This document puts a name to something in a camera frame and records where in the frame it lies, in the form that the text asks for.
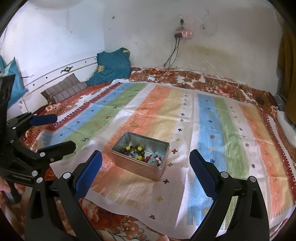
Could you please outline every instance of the blue cushion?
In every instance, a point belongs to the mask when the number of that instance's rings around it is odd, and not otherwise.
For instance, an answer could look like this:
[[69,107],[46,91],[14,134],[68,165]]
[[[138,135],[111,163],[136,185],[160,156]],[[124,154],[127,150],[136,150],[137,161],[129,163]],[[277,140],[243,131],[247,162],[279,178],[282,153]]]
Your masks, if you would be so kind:
[[97,54],[98,71],[96,71],[86,84],[95,85],[113,81],[115,79],[128,79],[131,75],[130,52],[121,48],[112,53],[103,51]]
[[0,76],[6,76],[15,74],[15,82],[12,87],[12,93],[10,101],[8,102],[8,108],[16,103],[28,90],[24,88],[22,79],[20,78],[17,63],[15,58],[5,67],[3,58],[0,56]]

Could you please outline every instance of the finger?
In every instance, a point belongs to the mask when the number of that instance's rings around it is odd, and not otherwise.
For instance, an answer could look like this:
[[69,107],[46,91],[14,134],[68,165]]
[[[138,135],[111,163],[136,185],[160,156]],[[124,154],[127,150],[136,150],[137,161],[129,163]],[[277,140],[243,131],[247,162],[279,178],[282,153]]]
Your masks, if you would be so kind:
[[10,193],[10,186],[7,184],[7,181],[0,177],[0,191]]
[[165,235],[165,236],[159,237],[156,241],[170,241],[170,240],[169,240],[168,237]]
[[19,194],[23,194],[26,190],[26,186],[20,185],[15,183],[15,188],[17,189],[17,191],[19,192]]

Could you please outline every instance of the orange stripe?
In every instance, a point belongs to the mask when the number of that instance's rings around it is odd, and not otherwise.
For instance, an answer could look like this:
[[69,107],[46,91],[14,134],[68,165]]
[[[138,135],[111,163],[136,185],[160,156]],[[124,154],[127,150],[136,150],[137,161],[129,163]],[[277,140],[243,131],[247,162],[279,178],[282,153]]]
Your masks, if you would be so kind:
[[101,192],[104,188],[106,188],[102,195],[108,195],[114,188],[112,185],[114,182],[112,180],[117,180],[124,172],[127,172],[113,163],[111,154],[112,147],[126,131],[146,135],[148,127],[157,118],[156,113],[163,106],[171,89],[172,88],[166,86],[161,88],[159,88],[159,86],[155,86],[129,120],[116,131],[113,137],[105,145],[105,148],[102,151],[105,170],[100,170],[98,172],[92,184],[92,186],[96,186],[94,188],[95,192]]
[[242,104],[240,104],[240,108],[261,150],[271,192],[269,218],[274,218],[292,206],[292,196],[288,188],[286,172],[257,108]]

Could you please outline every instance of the white wall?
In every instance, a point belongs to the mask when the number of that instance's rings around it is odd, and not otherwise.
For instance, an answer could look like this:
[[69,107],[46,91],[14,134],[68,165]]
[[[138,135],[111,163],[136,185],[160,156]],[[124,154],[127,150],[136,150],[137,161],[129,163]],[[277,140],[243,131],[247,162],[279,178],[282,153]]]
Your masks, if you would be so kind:
[[104,50],[100,0],[29,0],[0,38],[0,54],[16,57],[24,84]]
[[266,0],[29,0],[9,23],[0,54],[16,57],[30,76],[25,84],[104,49],[130,49],[133,66],[162,66],[179,14],[193,38],[180,43],[173,67],[276,93],[282,28]]
[[106,0],[105,49],[128,48],[133,66],[162,66],[179,14],[194,36],[181,42],[173,67],[276,93],[282,28],[265,0]]

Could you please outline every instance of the bed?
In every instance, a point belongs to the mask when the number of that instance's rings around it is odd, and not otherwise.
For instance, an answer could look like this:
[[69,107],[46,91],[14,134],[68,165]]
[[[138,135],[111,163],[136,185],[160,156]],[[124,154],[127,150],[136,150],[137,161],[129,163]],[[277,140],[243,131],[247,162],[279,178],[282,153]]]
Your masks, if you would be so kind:
[[[294,210],[296,171],[295,150],[275,118],[271,94],[198,72],[170,71],[161,83],[147,76],[159,73],[133,68],[129,80],[93,85],[44,106],[37,113],[56,114],[58,122],[31,128],[23,144],[37,150],[67,140],[76,143],[72,155],[51,164],[48,180],[73,171],[93,150],[102,151],[104,164],[80,204],[105,240],[156,240],[161,233],[190,238],[212,203],[189,166],[188,155],[195,148],[220,171],[258,178],[274,237]],[[159,182],[114,165],[110,149],[125,131],[170,143]],[[21,236],[29,196],[27,188],[14,206],[1,198],[2,210]],[[235,203],[233,199],[220,233],[227,229]],[[57,206],[73,233],[60,201]]]

